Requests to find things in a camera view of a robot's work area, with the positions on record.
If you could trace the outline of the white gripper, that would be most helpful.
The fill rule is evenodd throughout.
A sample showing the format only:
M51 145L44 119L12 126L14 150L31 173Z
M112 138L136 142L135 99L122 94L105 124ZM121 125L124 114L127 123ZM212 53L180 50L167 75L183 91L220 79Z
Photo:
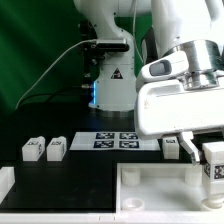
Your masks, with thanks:
M193 133L224 128L224 77L219 81L219 87L194 91L185 91L177 79L145 84L135 105L136 134L141 139L160 139L180 133L180 145L190 155L192 164L199 165Z

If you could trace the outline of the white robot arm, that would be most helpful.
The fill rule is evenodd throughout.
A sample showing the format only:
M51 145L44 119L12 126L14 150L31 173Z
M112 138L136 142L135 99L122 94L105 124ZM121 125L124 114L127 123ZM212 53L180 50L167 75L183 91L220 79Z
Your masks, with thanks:
M133 115L144 139L178 138L193 163L199 133L224 128L224 0L73 0L100 53L90 108Z

